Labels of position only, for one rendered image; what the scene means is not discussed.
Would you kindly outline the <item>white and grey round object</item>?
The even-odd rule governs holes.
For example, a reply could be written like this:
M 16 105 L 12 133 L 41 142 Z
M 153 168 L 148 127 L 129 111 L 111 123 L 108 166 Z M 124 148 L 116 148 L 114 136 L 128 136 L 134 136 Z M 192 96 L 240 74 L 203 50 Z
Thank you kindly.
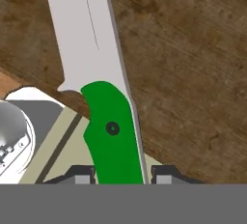
M 18 184 L 64 105 L 35 87 L 0 99 L 0 184 Z

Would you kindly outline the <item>green-handled knife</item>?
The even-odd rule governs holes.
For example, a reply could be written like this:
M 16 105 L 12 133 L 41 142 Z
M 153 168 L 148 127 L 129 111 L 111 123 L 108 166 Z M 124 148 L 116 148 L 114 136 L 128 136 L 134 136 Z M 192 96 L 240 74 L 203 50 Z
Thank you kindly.
M 138 115 L 111 0 L 47 1 L 64 72 L 58 90 L 78 92 L 89 105 L 83 136 L 98 181 L 146 183 Z

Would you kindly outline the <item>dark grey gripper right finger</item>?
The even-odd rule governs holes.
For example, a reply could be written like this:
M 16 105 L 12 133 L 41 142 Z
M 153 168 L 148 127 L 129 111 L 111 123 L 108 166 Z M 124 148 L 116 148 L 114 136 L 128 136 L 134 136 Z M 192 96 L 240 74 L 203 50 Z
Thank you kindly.
M 173 165 L 153 165 L 151 167 L 152 184 L 179 184 L 191 183 L 202 184 L 202 181 L 189 178 L 183 175 L 176 166 Z

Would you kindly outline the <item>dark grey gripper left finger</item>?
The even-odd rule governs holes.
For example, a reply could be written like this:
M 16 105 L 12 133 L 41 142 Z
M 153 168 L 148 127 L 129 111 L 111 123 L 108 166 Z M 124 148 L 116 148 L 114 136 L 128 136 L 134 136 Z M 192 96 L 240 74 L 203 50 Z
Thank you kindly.
M 95 167 L 92 165 L 72 165 L 65 174 L 45 181 L 48 184 L 95 184 Z

